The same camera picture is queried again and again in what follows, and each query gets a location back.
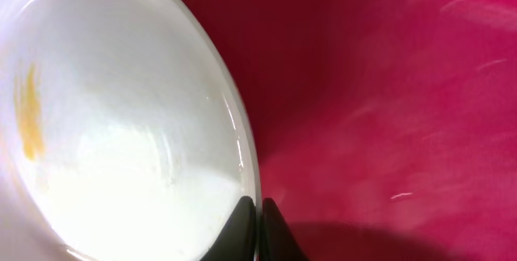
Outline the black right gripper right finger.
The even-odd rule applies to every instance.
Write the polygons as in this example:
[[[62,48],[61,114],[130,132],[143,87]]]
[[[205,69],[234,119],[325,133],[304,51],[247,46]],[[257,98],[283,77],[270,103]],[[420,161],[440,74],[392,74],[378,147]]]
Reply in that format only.
[[[309,261],[275,201],[263,200],[259,233],[260,261]]]

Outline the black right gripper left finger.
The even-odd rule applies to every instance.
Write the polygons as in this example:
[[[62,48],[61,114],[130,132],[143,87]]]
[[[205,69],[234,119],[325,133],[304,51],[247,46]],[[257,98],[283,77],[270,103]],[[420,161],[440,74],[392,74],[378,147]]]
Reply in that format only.
[[[249,196],[239,199],[216,241],[200,261],[253,261],[257,216]]]

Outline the white plate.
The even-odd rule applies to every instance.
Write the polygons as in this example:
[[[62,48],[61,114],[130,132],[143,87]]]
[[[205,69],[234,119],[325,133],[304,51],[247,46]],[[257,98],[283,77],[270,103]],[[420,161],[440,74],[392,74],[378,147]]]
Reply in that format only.
[[[1,0],[1,257],[200,260],[260,207],[233,79],[181,0]]]

